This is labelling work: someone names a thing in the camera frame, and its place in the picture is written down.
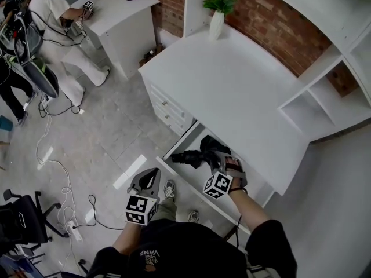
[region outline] gray pants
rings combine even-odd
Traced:
[[[176,205],[173,198],[163,200],[157,207],[153,220],[172,220],[175,221]]]

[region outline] wrist strap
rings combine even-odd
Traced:
[[[245,194],[248,194],[246,188],[231,188],[230,191],[228,192],[228,194],[230,194],[231,192],[234,192],[234,191],[244,191]]]

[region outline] white pants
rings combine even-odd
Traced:
[[[84,88],[66,70],[64,63],[77,66],[96,85],[104,83],[107,72],[102,71],[78,46],[63,47],[64,56],[61,60],[55,57],[60,47],[53,43],[44,42],[41,54],[47,59],[48,67],[54,72],[58,79],[59,88],[66,94],[75,106],[81,105]]]

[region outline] hand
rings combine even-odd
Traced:
[[[238,166],[238,161],[234,160],[232,158],[225,158],[225,162],[228,163],[228,164],[235,164],[235,165]],[[240,184],[241,184],[241,178],[234,177],[233,181],[232,181],[232,184],[231,184],[231,189],[232,188],[239,188]]]
[[[91,15],[92,15],[92,12],[86,9],[83,13],[83,19],[87,20]]]

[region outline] open drawer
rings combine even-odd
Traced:
[[[212,136],[225,145],[225,143],[217,138],[205,126],[199,122],[196,122],[163,158],[157,157],[157,159],[167,170],[169,170],[170,173],[172,173],[174,176],[179,176],[187,185],[189,185],[190,189],[204,202],[209,204],[222,216],[226,217],[226,219],[236,225],[239,220],[240,213],[238,212],[233,201],[227,195],[216,200],[202,193],[205,181],[211,177],[210,166],[206,162],[203,162],[199,168],[194,169],[192,166],[187,164],[173,163],[172,158],[170,157],[170,155],[173,153],[180,153],[185,150],[199,150],[201,140],[206,135]],[[261,175],[250,167],[245,161],[243,161],[232,149],[231,152],[232,156],[240,160],[242,168],[246,172],[246,178],[248,179],[246,189],[248,190],[249,196],[258,202],[259,205],[264,207],[274,193],[273,188],[267,184]],[[250,233],[247,226],[243,222],[240,223],[239,227],[246,233]]]

